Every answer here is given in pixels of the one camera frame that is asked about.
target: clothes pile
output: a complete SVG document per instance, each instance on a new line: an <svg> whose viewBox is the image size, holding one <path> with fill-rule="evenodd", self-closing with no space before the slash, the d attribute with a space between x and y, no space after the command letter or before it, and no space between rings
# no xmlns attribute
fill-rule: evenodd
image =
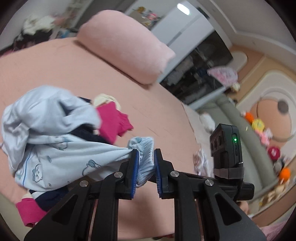
<svg viewBox="0 0 296 241"><path fill-rule="evenodd" d="M126 148L111 145L133 126L109 100L94 107L65 89L41 86L5 108L2 150L16 183L28 189L16 205L26 226L59 202L73 181L86 175L99 181L118 171L132 149L140 156L137 187L153 175L153 138L132 138Z"/></svg>

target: mattress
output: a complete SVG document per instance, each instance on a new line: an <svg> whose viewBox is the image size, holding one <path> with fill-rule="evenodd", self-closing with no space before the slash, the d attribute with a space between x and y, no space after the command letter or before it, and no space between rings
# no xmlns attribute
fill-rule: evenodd
<svg viewBox="0 0 296 241"><path fill-rule="evenodd" d="M125 147L132 137L151 136L155 148L161 149L164 159L171 161L176 170L193 173L192 155L199 146L181 102L158 83L138 84L88 52L75 38L44 42L0 58L0 81L0 113L30 89L44 84L88 99L100 93L111 95L134 126L133 131L118 137L115 145ZM17 203L26 191L9 173L7 156L0 152L0 158L0 192ZM156 184L146 183L136 190L132 201L119 201L118 238L173 233L173 206L172 199L159 199Z"/></svg>

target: red plush toy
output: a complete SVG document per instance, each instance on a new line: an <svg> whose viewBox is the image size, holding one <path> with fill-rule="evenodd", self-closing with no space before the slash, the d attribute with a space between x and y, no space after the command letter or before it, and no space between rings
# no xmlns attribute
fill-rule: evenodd
<svg viewBox="0 0 296 241"><path fill-rule="evenodd" d="M267 153L273 162L276 162L277 159L279 159L279 157L281 156L281 151L276 146L269 147Z"/></svg>

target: cream colored cloth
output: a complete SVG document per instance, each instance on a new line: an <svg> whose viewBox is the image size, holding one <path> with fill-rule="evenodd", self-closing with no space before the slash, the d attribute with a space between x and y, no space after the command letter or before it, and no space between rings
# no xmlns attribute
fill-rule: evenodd
<svg viewBox="0 0 296 241"><path fill-rule="evenodd" d="M117 99L115 99L111 95L106 95L106 94L99 94L96 98L94 98L93 105L94 105L94 107L97 107L97 106L102 105L102 104L108 104L111 101L115 102L117 110L121 109L121 106L120 106L119 102L117 101Z"/></svg>

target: bed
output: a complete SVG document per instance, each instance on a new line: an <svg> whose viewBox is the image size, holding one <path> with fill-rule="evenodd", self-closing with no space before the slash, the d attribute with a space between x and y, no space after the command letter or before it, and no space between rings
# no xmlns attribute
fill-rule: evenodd
<svg viewBox="0 0 296 241"><path fill-rule="evenodd" d="M44 42L0 58L0 112L32 88L48 84L93 99L115 97L134 126L115 145L125 147L134 136L152 136L165 160L179 171L193 173L192 155L199 149L181 102L160 84L141 85L81 46L76 38ZM13 204L26 190L19 187L0 152L0 213L22 240L29 231ZM132 201L120 200L118 238L156 237L174 232L174 201L158 198L156 184L138 188Z"/></svg>

